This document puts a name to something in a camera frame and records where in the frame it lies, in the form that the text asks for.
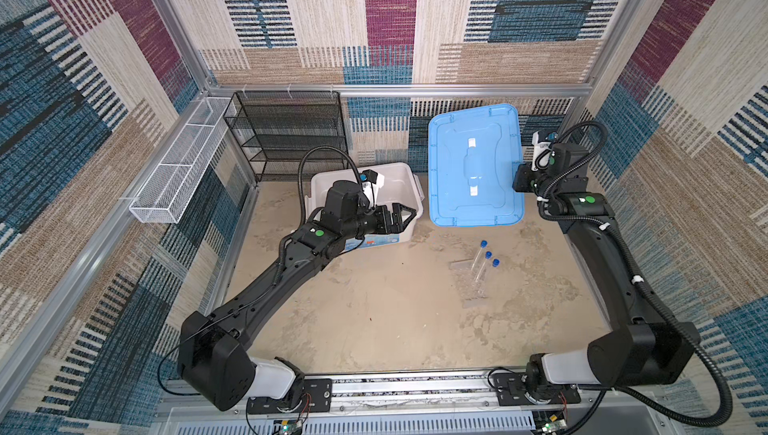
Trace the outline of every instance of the blue plastic lid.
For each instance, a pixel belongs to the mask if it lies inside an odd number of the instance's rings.
[[[518,111],[494,104],[437,115],[429,123],[429,218],[440,227],[513,225],[523,194]]]

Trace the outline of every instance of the beige table surface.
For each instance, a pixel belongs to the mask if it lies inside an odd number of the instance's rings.
[[[422,187],[427,192],[426,178]],[[335,259],[275,313],[249,354],[308,373],[524,365],[532,353],[585,347],[607,332],[562,233],[536,212],[508,227],[444,229],[424,215],[408,243]],[[293,182],[265,182],[227,299],[277,256],[299,220]],[[449,262],[480,240],[501,261],[485,306],[465,308]]]

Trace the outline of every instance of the bin handle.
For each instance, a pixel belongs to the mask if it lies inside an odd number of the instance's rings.
[[[418,190],[418,197],[421,200],[424,200],[424,191],[422,190],[422,182],[418,180],[418,177],[415,173],[411,173],[411,176],[413,177],[413,180],[416,182],[416,190]]]

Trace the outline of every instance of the white mesh basket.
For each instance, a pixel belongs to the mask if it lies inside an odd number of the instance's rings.
[[[229,98],[208,97],[194,113],[154,168],[130,213],[141,223],[178,223],[226,133],[226,116],[235,116]]]

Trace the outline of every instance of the black mesh shelf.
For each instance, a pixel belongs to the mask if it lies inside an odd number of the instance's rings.
[[[295,180],[307,150],[327,144],[349,153],[336,92],[237,92],[225,117],[257,180]],[[349,168],[338,154],[316,152],[304,175]]]

